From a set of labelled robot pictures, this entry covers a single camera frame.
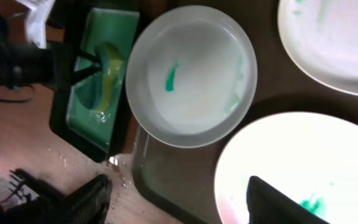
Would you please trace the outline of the white plate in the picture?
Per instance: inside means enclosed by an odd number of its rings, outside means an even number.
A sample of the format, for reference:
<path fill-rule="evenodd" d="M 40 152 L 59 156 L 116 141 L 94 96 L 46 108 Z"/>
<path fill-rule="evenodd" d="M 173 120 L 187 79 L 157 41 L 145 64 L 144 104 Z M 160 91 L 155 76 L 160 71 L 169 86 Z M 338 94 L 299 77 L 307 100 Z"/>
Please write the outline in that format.
<path fill-rule="evenodd" d="M 214 175 L 223 223 L 249 223 L 256 176 L 328 223 L 358 223 L 358 125 L 310 112 L 251 122 L 225 145 Z"/>

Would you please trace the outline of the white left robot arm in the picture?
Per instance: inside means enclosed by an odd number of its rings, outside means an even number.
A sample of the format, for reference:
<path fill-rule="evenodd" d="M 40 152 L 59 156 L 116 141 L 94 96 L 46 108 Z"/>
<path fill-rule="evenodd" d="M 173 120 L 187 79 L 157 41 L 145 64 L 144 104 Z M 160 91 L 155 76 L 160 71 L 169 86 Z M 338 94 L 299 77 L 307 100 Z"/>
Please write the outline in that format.
<path fill-rule="evenodd" d="M 46 23 L 53 1 L 23 1 L 27 43 L 9 42 L 7 20 L 0 15 L 0 85 L 10 89 L 35 83 L 70 87 L 102 69 L 97 56 L 62 43 L 47 45 Z"/>

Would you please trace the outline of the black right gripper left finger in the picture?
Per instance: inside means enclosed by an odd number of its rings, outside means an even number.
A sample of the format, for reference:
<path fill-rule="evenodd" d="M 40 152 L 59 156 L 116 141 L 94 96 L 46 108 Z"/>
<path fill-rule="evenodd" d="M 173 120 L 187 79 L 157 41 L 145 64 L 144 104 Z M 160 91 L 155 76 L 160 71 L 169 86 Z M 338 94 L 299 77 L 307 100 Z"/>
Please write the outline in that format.
<path fill-rule="evenodd" d="M 64 196 L 42 180 L 21 173 L 24 180 L 12 191 L 24 203 L 7 210 L 9 223 L 104 223 L 110 207 L 112 182 L 99 174 Z"/>

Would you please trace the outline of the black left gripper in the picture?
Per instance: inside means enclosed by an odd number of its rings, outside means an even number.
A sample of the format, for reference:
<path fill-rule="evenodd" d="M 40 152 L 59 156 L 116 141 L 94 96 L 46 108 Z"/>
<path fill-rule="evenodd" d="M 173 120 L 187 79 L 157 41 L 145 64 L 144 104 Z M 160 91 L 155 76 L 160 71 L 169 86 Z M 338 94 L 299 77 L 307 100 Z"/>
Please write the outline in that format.
<path fill-rule="evenodd" d="M 73 47 L 62 42 L 47 41 L 47 24 L 64 27 L 71 13 L 71 1 L 21 1 L 24 13 L 25 43 L 9 40 L 13 31 L 9 19 L 0 14 L 0 85 L 8 88 L 46 84 L 55 90 L 72 85 L 101 71 L 91 65 L 73 72 Z M 78 56 L 93 63 L 101 63 L 98 56 L 78 50 Z"/>

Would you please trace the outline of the grey plate with green stain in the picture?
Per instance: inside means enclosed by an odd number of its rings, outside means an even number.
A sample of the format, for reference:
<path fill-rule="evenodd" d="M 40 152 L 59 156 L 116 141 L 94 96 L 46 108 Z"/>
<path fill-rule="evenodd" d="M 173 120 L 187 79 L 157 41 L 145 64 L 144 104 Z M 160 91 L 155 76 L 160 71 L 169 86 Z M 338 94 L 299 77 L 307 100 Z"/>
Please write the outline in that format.
<path fill-rule="evenodd" d="M 248 35 L 208 6 L 182 6 L 156 18 L 127 64 L 126 95 L 136 120 L 173 147 L 203 147 L 228 135 L 248 112 L 256 86 Z"/>

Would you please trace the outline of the green yellow scrub sponge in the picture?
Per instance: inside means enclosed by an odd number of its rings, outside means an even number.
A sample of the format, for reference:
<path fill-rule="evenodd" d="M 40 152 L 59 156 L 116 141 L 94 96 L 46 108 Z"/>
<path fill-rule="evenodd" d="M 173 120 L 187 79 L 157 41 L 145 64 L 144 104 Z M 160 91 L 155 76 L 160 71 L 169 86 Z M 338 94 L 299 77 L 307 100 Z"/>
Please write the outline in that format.
<path fill-rule="evenodd" d="M 114 86 L 124 61 L 117 47 L 107 42 L 95 47 L 95 53 L 101 60 L 101 71 L 86 78 L 76 89 L 76 94 L 86 109 L 103 113 L 112 102 Z"/>

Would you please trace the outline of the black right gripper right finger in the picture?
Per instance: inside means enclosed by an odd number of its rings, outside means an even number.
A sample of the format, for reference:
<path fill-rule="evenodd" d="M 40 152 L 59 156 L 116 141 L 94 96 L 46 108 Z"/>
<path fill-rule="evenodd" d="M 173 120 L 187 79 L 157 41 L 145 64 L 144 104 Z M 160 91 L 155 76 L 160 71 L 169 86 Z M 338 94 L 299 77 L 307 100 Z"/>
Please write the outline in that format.
<path fill-rule="evenodd" d="M 250 224 L 328 224 L 257 176 L 247 186 Z"/>

